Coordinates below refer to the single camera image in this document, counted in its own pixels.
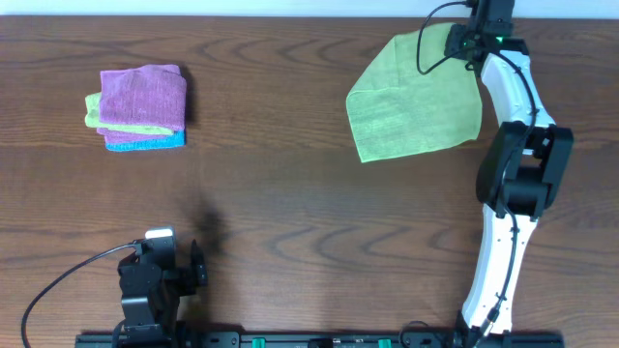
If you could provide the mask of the light green cloth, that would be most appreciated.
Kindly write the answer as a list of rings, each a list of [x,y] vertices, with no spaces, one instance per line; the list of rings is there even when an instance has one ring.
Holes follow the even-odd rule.
[[[434,152],[475,140],[483,103],[475,75],[444,57],[452,24],[392,37],[349,91],[345,106],[362,162]]]

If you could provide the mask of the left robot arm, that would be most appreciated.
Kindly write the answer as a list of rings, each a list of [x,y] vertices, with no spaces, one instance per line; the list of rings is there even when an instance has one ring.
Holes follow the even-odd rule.
[[[208,283],[204,252],[193,242],[190,264],[176,265],[173,237],[138,240],[118,265],[125,319],[114,329],[113,347],[184,347],[177,323],[180,299]]]

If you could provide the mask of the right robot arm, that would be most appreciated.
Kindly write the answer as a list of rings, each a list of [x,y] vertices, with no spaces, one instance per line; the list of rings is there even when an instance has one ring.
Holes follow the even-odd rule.
[[[457,318],[454,343],[513,342],[513,301],[528,242],[554,202],[574,145],[545,110],[524,40],[508,29],[455,24],[445,55],[466,63],[489,91],[499,129],[480,165],[476,195],[484,231],[473,284]]]

